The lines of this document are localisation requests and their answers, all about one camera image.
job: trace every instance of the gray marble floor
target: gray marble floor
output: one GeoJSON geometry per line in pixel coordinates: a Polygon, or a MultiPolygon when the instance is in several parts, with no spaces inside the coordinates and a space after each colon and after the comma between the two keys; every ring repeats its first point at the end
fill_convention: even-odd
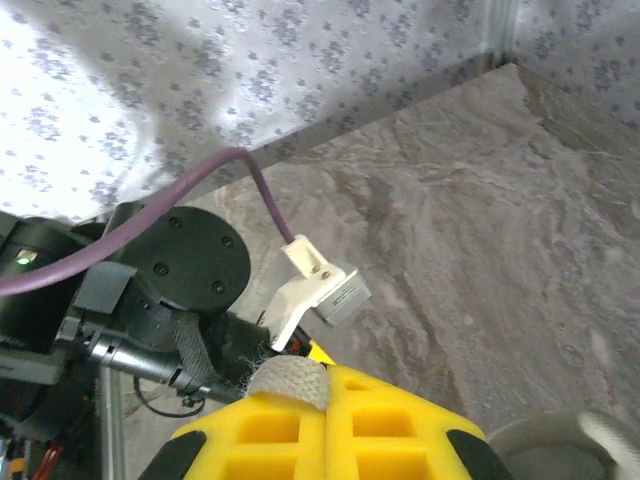
{"type": "MultiPolygon", "coordinates": [[[[581,405],[640,426],[637,134],[510,65],[265,174],[292,229],[373,291],[336,328],[304,320],[338,362],[485,430],[581,405]]],[[[234,310],[257,318],[293,272],[254,185],[192,204],[246,239],[234,310]]],[[[128,405],[135,478],[180,422],[128,405]]]]}

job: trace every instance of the black cable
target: black cable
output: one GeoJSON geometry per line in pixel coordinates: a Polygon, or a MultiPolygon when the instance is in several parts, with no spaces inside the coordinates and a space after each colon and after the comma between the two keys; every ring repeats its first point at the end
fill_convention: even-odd
{"type": "Polygon", "coordinates": [[[156,408],[153,408],[151,406],[151,404],[149,404],[147,399],[144,398],[144,396],[142,395],[142,390],[140,390],[140,379],[138,377],[133,377],[133,390],[134,390],[134,392],[136,394],[136,397],[138,397],[138,400],[140,400],[140,403],[142,403],[142,405],[147,407],[149,410],[151,410],[156,415],[160,415],[161,417],[165,417],[165,418],[189,418],[189,417],[193,417],[195,415],[198,415],[199,413],[202,412],[202,410],[204,410],[204,404],[205,404],[205,399],[204,398],[200,400],[200,405],[198,405],[195,409],[193,409],[193,410],[191,410],[190,412],[187,412],[187,413],[163,412],[162,410],[158,410],[156,408]]]}

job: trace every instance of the white connector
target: white connector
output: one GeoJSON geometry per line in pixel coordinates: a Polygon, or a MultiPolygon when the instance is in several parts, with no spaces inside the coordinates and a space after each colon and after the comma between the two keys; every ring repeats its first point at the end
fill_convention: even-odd
{"type": "Polygon", "coordinates": [[[297,235],[282,251],[300,272],[278,289],[260,325],[269,329],[271,348],[286,347],[309,309],[336,325],[371,296],[358,270],[348,273],[322,256],[307,237],[297,235]]]}

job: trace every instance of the floral wallpaper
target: floral wallpaper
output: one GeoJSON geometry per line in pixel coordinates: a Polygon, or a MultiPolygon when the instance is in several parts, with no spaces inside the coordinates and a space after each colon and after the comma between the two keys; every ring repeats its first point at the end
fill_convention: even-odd
{"type": "Polygon", "coordinates": [[[520,2],[512,58],[640,129],[640,2],[520,2]]]}
{"type": "Polygon", "coordinates": [[[482,73],[489,6],[0,0],[0,209],[79,221],[227,145],[273,163],[482,73]]]}

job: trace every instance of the marble surface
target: marble surface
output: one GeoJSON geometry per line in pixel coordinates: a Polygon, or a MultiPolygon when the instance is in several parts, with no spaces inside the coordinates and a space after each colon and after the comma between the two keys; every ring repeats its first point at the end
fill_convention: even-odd
{"type": "MultiPolygon", "coordinates": [[[[485,430],[577,406],[640,426],[637,133],[509,65],[265,174],[292,229],[373,291],[338,327],[303,321],[338,362],[485,430]]],[[[293,272],[254,185],[192,204],[244,236],[233,309],[257,318],[293,272]]],[[[135,478],[180,421],[128,405],[135,478]]]]}

